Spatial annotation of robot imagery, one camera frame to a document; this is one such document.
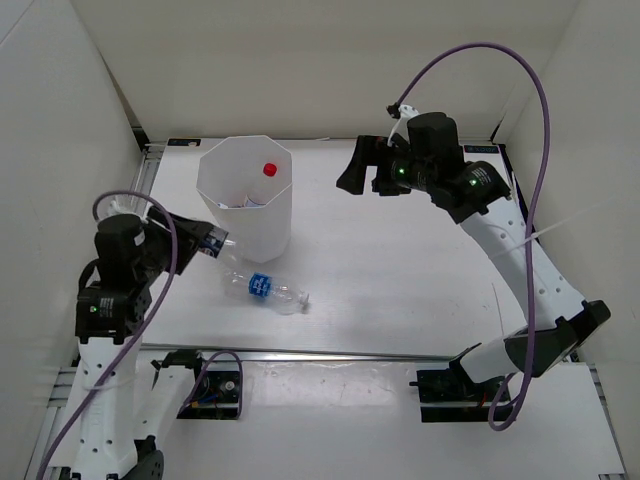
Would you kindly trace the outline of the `crushed clear blue-label bottle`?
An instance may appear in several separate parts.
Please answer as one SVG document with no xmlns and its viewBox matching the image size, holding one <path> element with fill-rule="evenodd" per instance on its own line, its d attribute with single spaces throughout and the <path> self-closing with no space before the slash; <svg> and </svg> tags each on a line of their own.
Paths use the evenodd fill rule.
<svg viewBox="0 0 640 480">
<path fill-rule="evenodd" d="M 253 270 L 228 270 L 223 275 L 224 291 L 245 303 L 270 309 L 281 315 L 305 313 L 309 293 L 294 282 Z"/>
</svg>

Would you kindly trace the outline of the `red cap water bottle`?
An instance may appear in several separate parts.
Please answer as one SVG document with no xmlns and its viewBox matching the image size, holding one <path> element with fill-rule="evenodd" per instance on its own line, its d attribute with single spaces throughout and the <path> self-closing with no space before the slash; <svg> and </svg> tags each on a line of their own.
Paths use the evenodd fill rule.
<svg viewBox="0 0 640 480">
<path fill-rule="evenodd" d="M 276 175 L 278 167 L 276 164 L 267 162 L 264 164 L 261 173 L 253 182 L 245 196 L 245 208 L 261 207 L 266 205 L 273 198 Z"/>
</svg>

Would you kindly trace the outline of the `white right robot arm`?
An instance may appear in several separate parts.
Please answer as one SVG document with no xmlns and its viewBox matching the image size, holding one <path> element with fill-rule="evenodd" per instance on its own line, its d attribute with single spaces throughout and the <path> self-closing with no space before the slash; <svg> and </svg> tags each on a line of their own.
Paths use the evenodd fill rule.
<svg viewBox="0 0 640 480">
<path fill-rule="evenodd" d="M 537 241 L 526 241 L 526 222 L 510 186 L 491 163 L 471 159 L 476 150 L 460 144 L 452 118 L 419 114 L 407 127 L 406 137 L 358 136 L 337 187 L 363 194 L 366 171 L 373 167 L 372 190 L 380 196 L 427 193 L 480 246 L 523 312 L 535 314 L 533 334 L 522 328 L 451 361 L 455 396 L 470 400 L 486 381 L 516 372 L 542 376 L 597 331 L 610 309 L 601 300 L 587 300 Z"/>
</svg>

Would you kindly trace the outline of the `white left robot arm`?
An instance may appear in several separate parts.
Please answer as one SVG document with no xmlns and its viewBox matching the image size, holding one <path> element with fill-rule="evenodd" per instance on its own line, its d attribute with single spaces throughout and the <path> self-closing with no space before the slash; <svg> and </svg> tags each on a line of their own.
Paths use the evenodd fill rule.
<svg viewBox="0 0 640 480">
<path fill-rule="evenodd" d="M 193 257 L 217 257 L 229 234 L 211 223 L 152 207 L 141 219 L 134 213 L 100 220 L 94 244 L 97 257 L 84 276 L 76 302 L 75 335 L 84 398 L 74 414 L 80 428 L 73 479 L 160 479 L 161 442 L 186 399 L 206 395 L 210 377 L 204 358 L 183 349 L 152 361 L 153 383 L 141 409 L 134 407 L 136 364 L 151 295 L 162 275 L 181 274 Z"/>
</svg>

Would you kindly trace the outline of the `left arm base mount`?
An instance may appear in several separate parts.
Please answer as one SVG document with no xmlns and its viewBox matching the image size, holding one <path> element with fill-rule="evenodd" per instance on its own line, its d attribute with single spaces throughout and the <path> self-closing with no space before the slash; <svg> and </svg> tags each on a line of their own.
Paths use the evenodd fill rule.
<svg viewBox="0 0 640 480">
<path fill-rule="evenodd" d="M 201 363 L 178 419 L 238 421 L 243 412 L 244 369 L 239 355 L 215 352 Z"/>
</svg>

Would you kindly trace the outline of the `blue label upright-lying bottle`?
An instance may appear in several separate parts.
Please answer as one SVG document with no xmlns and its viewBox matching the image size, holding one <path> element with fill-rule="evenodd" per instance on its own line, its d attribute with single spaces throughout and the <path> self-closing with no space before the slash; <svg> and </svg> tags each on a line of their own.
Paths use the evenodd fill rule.
<svg viewBox="0 0 640 480">
<path fill-rule="evenodd" d="M 246 207 L 246 203 L 242 202 L 242 203 L 233 203 L 233 204 L 226 204 L 223 202 L 217 202 L 217 206 L 220 209 L 240 209 L 240 208 L 245 208 Z"/>
</svg>

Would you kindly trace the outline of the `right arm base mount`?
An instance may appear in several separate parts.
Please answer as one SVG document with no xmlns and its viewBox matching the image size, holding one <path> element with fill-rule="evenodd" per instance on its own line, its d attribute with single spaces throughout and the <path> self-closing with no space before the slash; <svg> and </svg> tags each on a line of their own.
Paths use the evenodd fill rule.
<svg viewBox="0 0 640 480">
<path fill-rule="evenodd" d="M 468 387 L 444 364 L 422 366 L 409 387 L 418 395 L 422 423 L 482 423 L 503 377 Z"/>
</svg>

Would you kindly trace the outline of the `black cap pepsi bottle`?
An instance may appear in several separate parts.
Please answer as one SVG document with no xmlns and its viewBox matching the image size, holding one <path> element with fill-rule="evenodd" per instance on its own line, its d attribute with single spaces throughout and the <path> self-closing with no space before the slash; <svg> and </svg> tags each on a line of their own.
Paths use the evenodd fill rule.
<svg viewBox="0 0 640 480">
<path fill-rule="evenodd" d="M 213 228 L 199 244 L 199 250 L 227 265 L 238 265 L 242 260 L 242 248 L 238 239 L 219 227 Z"/>
</svg>

